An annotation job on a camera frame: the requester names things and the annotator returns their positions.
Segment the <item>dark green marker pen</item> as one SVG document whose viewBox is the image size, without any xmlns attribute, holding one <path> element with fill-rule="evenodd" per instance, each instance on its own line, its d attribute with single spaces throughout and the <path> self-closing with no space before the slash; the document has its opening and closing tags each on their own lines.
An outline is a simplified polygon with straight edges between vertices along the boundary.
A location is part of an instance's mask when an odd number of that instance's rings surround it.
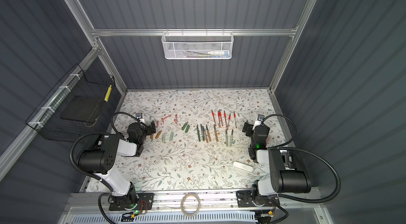
<svg viewBox="0 0 406 224">
<path fill-rule="evenodd" d="M 204 128 L 202 126 L 202 124 L 200 124 L 200 129 L 202 131 L 202 137 L 203 137 L 203 142 L 205 141 L 205 134 L 204 134 Z"/>
</svg>

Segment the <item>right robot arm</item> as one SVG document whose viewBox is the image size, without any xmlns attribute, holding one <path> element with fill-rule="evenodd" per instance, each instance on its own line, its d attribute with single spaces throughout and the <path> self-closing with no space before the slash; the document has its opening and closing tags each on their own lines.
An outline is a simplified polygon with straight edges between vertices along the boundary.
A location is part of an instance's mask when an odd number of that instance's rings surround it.
<svg viewBox="0 0 406 224">
<path fill-rule="evenodd" d="M 326 203 L 338 196 L 342 183 L 334 167 L 319 155 L 296 147 L 274 146 L 267 147 L 266 139 L 270 128 L 257 121 L 255 124 L 244 123 L 242 132 L 251 138 L 248 153 L 251 160 L 269 166 L 270 176 L 266 179 L 256 180 L 252 185 L 248 198 L 257 202 L 263 198 L 285 198 L 302 203 Z M 306 194 L 311 191 L 312 184 L 302 154 L 312 156 L 324 163 L 333 174 L 335 188 L 329 195 L 319 199 L 306 199 L 293 196 Z"/>
</svg>

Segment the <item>gold marker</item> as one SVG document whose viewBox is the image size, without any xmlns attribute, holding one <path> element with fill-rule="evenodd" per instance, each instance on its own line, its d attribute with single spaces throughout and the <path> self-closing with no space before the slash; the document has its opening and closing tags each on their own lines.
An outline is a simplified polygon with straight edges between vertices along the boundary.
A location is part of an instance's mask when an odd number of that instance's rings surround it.
<svg viewBox="0 0 406 224">
<path fill-rule="evenodd" d="M 206 134 L 207 134 L 207 137 L 208 137 L 208 141 L 211 142 L 211 136 L 210 136 L 209 128 L 208 128 L 207 125 L 206 125 Z"/>
</svg>

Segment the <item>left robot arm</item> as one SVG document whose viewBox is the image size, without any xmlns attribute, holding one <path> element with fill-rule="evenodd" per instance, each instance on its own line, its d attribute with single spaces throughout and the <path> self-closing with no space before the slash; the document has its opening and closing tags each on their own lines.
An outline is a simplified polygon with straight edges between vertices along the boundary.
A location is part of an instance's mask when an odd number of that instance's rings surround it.
<svg viewBox="0 0 406 224">
<path fill-rule="evenodd" d="M 129 125 L 127 133 L 128 139 L 119 133 L 84 134 L 73 143 L 69 159 L 77 171 L 108 187 L 111 196 L 136 202 L 135 187 L 115 166 L 116 156 L 139 157 L 146 137 L 156 133 L 156 128 L 154 122 L 149 125 L 134 122 Z"/>
</svg>

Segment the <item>light green marker pen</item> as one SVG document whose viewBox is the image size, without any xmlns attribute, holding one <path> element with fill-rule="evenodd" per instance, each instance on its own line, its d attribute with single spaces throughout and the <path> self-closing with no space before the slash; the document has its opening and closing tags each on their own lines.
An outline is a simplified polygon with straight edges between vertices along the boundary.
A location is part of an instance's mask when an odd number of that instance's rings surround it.
<svg viewBox="0 0 406 224">
<path fill-rule="evenodd" d="M 226 147 L 228 147 L 228 133 L 227 133 L 227 130 L 225 131 L 225 143 L 226 143 Z"/>
</svg>

